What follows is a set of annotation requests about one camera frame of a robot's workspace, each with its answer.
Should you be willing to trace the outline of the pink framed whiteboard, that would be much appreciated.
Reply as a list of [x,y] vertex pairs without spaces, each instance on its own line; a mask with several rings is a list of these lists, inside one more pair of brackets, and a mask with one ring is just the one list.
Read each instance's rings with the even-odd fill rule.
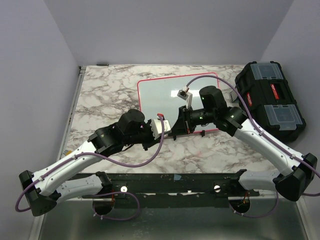
[[[178,119],[178,108],[186,105],[186,101],[179,98],[178,92],[189,81],[198,76],[212,75],[218,76],[215,72],[196,73],[188,75],[178,75],[170,77],[159,77],[152,79],[140,80],[137,83],[137,93],[140,111],[144,114],[145,119],[153,119],[158,113],[164,115],[173,127]],[[206,86],[219,87],[219,80],[211,77],[203,77],[197,79],[189,86],[189,91],[192,94],[191,106],[193,110],[203,108],[203,104],[199,95],[200,89]],[[206,126],[197,126],[194,134],[201,131],[212,132],[218,129],[213,123]]]

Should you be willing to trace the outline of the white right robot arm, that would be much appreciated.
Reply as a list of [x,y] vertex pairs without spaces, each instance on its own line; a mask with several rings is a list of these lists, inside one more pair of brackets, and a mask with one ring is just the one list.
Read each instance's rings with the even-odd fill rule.
[[315,176],[312,170],[318,160],[313,154],[303,155],[274,138],[251,121],[241,108],[228,106],[221,90],[215,86],[200,89],[201,109],[192,109],[192,94],[188,87],[179,90],[177,96],[185,100],[186,105],[178,109],[171,136],[192,134],[197,126],[213,123],[220,131],[251,146],[276,167],[276,171],[246,170],[230,183],[234,195],[241,196],[247,190],[277,191],[293,202],[303,195]]

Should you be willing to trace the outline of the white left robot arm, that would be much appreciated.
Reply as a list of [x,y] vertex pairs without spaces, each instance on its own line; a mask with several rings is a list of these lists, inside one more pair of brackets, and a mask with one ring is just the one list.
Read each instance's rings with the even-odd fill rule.
[[[76,150],[52,165],[36,172],[23,171],[19,175],[23,191],[17,199],[15,210],[18,213],[30,211],[33,216],[38,217],[69,199],[92,195],[107,197],[111,184],[105,173],[72,178],[101,160],[125,168],[148,165],[159,154],[168,131],[170,125],[161,113],[156,119],[146,121],[141,111],[130,109],[117,122],[97,129]],[[158,148],[153,156],[139,164],[123,163],[110,158],[121,152],[124,146],[136,144],[141,144],[144,149],[158,144]]]

